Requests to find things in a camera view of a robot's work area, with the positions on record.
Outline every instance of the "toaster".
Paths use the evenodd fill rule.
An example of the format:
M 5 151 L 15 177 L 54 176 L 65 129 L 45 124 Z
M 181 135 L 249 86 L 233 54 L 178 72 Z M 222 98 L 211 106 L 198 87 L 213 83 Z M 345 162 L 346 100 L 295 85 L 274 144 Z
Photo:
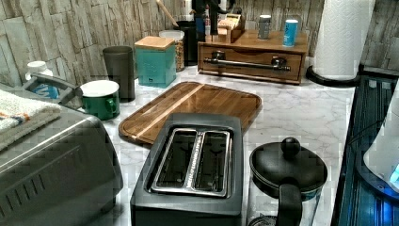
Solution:
M 133 226 L 241 225 L 243 138 L 238 118 L 171 114 L 131 199 Z
M 122 186 L 101 121 L 62 106 L 60 118 L 0 151 L 0 225 L 85 225 L 113 208 Z

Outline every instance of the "wood plank wall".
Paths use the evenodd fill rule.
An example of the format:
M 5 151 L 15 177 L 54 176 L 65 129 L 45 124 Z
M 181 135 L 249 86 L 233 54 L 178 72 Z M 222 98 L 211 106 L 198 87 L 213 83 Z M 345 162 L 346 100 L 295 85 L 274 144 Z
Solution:
M 164 0 L 176 17 L 180 0 Z M 300 21 L 309 34 L 309 56 L 317 41 L 324 0 L 236 0 L 257 28 L 261 14 L 271 14 L 274 30 L 286 18 Z M 375 14 L 362 61 L 397 69 L 399 57 L 396 0 L 376 0 Z M 20 86 L 34 60 L 47 62 L 55 76 L 75 85 L 106 75 L 102 50 L 112 45 L 134 47 L 145 36 L 171 29 L 155 0 L 0 0 L 0 82 Z
M 399 71 L 399 1 L 375 1 L 361 63 Z
M 20 86 L 34 60 L 75 85 L 102 79 L 105 47 L 164 29 L 155 0 L 1 0 L 0 82 Z

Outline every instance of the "blue can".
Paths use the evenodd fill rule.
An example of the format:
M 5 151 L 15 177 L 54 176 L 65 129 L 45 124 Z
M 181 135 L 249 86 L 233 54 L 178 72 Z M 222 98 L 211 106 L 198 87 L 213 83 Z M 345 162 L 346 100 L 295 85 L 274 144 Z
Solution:
M 288 47 L 292 47 L 295 45 L 297 27 L 298 27 L 297 20 L 286 20 L 285 21 L 284 39 L 283 39 L 282 45 L 288 46 Z

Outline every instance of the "cutting board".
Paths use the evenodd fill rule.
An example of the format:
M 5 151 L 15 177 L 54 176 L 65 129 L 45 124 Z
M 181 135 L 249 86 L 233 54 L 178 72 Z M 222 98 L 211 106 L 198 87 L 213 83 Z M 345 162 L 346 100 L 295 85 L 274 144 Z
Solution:
M 245 132 L 262 106 L 259 96 L 234 89 L 183 82 L 170 88 L 120 123 L 120 134 L 153 144 L 171 113 L 211 113 L 237 117 Z

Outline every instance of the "countertop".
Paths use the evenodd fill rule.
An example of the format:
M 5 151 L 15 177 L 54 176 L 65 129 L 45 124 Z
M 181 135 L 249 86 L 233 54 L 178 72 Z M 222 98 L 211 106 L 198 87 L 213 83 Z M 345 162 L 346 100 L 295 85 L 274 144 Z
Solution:
M 317 153 L 327 165 L 328 177 L 313 225 L 330 225 L 355 89 L 327 88 L 314 84 L 305 77 L 300 86 L 293 86 L 203 75 L 197 73 L 197 67 L 186 67 L 177 73 L 176 80 L 169 88 L 185 81 L 242 90 L 262 98 L 262 109 L 243 137 L 243 217 L 247 215 L 250 153 L 262 144 L 295 137 L 303 147 Z M 139 86 L 136 80 L 136 99 L 130 103 L 121 103 L 120 115 L 114 120 L 104 121 L 104 127 L 120 161 L 124 186 L 117 196 L 116 206 L 107 214 L 94 219 L 90 226 L 131 225 L 130 199 L 151 146 L 137 145 L 121 139 L 118 126 L 125 118 L 167 90 Z M 271 198 L 270 203 L 273 203 L 271 206 L 276 206 L 276 201 Z

